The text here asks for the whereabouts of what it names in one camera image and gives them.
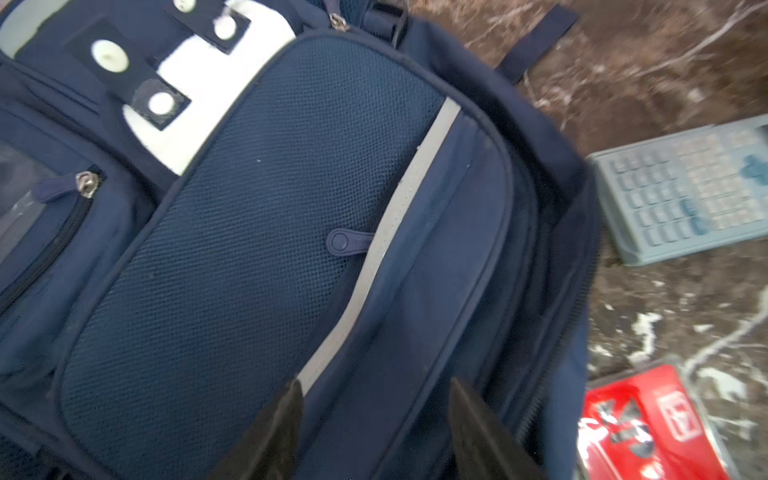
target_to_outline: navy blue backpack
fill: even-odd
[[[294,478],[457,478],[452,377],[570,478],[597,199],[515,84],[575,19],[493,70],[367,0],[11,2],[0,478],[206,478],[294,378]]]

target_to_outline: gray reflective stripe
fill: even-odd
[[[24,0],[17,4],[0,25],[0,50],[14,58],[38,33],[40,25],[68,2],[69,0]]]
[[[411,160],[405,174],[403,174],[400,183],[395,189],[395,193],[392,195],[384,211],[384,216],[381,222],[379,222],[379,227],[373,236],[373,242],[371,242],[371,247],[368,249],[366,260],[362,265],[360,275],[357,277],[355,289],[352,291],[349,303],[346,304],[344,313],[342,313],[339,322],[323,340],[323,343],[320,344],[320,347],[312,355],[309,362],[299,372],[298,379],[301,382],[303,393],[309,392],[312,385],[315,384],[315,381],[323,373],[323,370],[326,369],[333,357],[339,352],[341,345],[344,344],[347,336],[349,336],[349,332],[355,326],[357,316],[360,314],[362,305],[365,303],[368,292],[371,290],[373,279],[376,276],[376,272],[379,271],[384,254],[389,248],[392,238],[395,237],[403,216],[410,207],[416,191],[422,184],[424,176],[435,160],[442,142],[448,135],[448,131],[451,129],[461,109],[456,102],[446,98],[434,123],[429,128],[427,135],[424,136],[424,141],[419,145],[416,155],[413,156],[413,160]]]

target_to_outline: red package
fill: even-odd
[[[674,365],[587,392],[578,451],[591,480],[732,480]]]

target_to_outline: gray calculator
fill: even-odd
[[[627,265],[768,234],[768,114],[612,148],[588,160]]]

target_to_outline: dark mesh fabric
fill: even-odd
[[[342,38],[262,74],[74,348],[61,410],[85,450],[126,479],[212,469],[333,327],[348,259],[326,235],[376,225],[443,100]]]
[[[43,472],[39,460],[0,437],[0,480],[42,480]]]

